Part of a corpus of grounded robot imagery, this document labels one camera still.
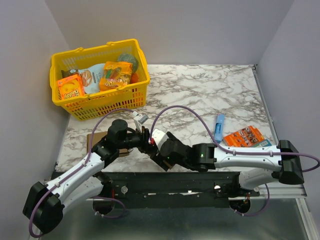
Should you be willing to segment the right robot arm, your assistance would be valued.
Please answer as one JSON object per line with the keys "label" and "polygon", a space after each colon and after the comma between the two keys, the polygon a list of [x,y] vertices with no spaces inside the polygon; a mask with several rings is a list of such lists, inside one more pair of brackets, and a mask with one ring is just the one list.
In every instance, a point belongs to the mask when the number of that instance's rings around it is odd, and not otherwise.
{"label": "right robot arm", "polygon": [[285,185],[304,183],[300,157],[287,140],[283,141],[284,148],[281,145],[253,149],[223,148],[214,143],[188,146],[174,136],[155,129],[150,142],[156,145],[160,157],[170,166],[180,165],[198,172],[228,167],[248,168],[230,183],[230,191],[236,196],[271,182]]}

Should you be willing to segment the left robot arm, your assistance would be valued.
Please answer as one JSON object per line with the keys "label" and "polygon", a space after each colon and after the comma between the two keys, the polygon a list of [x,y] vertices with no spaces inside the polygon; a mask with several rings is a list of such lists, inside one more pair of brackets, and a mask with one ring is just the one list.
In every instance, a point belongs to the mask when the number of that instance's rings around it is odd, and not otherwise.
{"label": "left robot arm", "polygon": [[72,205],[92,197],[107,197],[111,185],[99,180],[98,173],[120,155],[121,149],[138,148],[142,153],[154,154],[168,139],[159,129],[148,130],[138,120],[136,130],[125,120],[116,119],[107,134],[96,144],[90,145],[87,155],[74,167],[46,184],[36,182],[29,190],[22,213],[29,219],[28,230],[39,238],[51,232],[61,222]]}

